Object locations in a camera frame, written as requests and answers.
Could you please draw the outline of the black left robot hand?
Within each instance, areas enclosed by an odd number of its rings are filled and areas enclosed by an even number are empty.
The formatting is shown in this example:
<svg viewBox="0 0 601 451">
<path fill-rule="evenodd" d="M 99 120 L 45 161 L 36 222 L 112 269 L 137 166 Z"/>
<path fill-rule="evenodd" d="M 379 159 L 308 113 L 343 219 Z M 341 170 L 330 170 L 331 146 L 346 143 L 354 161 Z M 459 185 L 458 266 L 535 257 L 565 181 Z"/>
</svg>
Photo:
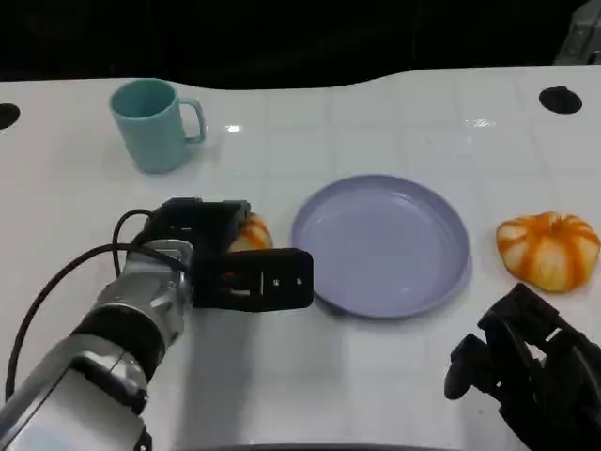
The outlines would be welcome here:
<svg viewBox="0 0 601 451">
<path fill-rule="evenodd" d="M 297 248 L 230 249 L 250 219 L 245 200 L 171 198 L 152 212 L 132 242 L 179 240 L 193 247 L 186 278 L 195 308 L 268 312 L 311 305 L 311 254 Z"/>
</svg>

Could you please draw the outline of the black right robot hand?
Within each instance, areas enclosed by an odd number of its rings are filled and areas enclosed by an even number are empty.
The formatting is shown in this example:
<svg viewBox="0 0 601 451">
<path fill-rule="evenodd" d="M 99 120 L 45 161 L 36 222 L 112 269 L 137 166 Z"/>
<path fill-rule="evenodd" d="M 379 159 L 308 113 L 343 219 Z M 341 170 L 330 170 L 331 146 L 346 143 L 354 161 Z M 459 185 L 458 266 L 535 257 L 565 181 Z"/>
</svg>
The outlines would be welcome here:
<svg viewBox="0 0 601 451">
<path fill-rule="evenodd" d="M 482 316 L 450 355 L 444 394 L 471 387 L 495 398 L 499 413 L 531 450 L 600 447 L 600 348 L 522 283 Z"/>
</svg>

